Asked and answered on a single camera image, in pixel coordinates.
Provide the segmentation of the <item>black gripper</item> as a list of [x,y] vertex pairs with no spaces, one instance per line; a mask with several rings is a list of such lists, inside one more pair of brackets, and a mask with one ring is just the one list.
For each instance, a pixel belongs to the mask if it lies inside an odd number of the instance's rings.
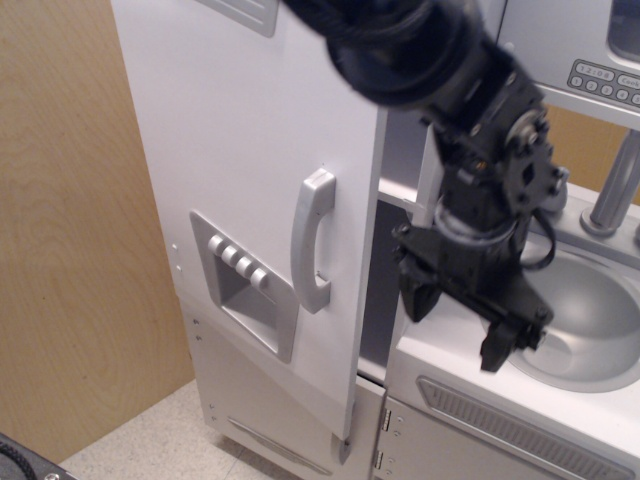
[[[523,261],[532,221],[542,227],[549,250],[538,260]],[[402,301],[412,322],[422,321],[445,293],[490,323],[480,349],[482,371],[496,373],[516,350],[538,348],[553,310],[524,272],[554,260],[554,229],[543,210],[482,240],[469,233],[449,238],[442,227],[408,223],[395,227],[392,237]]]

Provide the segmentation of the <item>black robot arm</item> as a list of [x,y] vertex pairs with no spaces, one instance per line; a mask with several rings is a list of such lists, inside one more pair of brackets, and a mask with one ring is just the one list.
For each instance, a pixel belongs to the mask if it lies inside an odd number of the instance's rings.
[[547,267],[522,258],[529,226],[548,237],[549,201],[563,188],[539,88],[486,31],[473,1],[292,1],[361,96],[413,110],[435,131],[443,168],[430,227],[401,225],[399,288],[422,320],[447,295],[489,323],[484,371],[536,349],[553,310],[526,279]]

